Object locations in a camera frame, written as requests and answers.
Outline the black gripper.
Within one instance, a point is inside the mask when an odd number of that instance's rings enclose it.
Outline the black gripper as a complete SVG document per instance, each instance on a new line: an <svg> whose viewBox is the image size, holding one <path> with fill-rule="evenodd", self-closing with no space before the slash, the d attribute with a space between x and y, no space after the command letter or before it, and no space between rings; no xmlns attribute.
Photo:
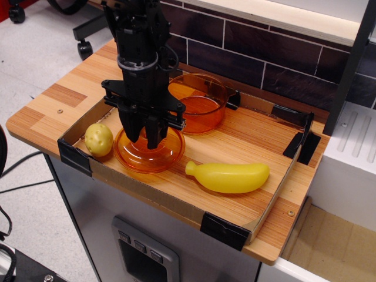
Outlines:
<svg viewBox="0 0 376 282"><path fill-rule="evenodd" d="M156 149L166 138L168 127L184 129L185 106L168 90L169 74L151 61L127 61L118 57L123 79L106 79L105 103L116 107L127 138L135 143L145 127L147 148Z"/></svg>

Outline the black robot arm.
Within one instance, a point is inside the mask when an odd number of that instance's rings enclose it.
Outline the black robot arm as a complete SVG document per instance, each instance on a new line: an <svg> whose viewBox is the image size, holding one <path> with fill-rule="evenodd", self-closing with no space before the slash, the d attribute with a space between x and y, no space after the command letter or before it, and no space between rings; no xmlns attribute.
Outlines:
<svg viewBox="0 0 376 282"><path fill-rule="evenodd" d="M170 22L159 1L102 1L117 46L122 80L104 80L106 104L116 107L127 138L135 143L142 130L148 149L166 138L169 128L185 127L185 105L168 90Z"/></svg>

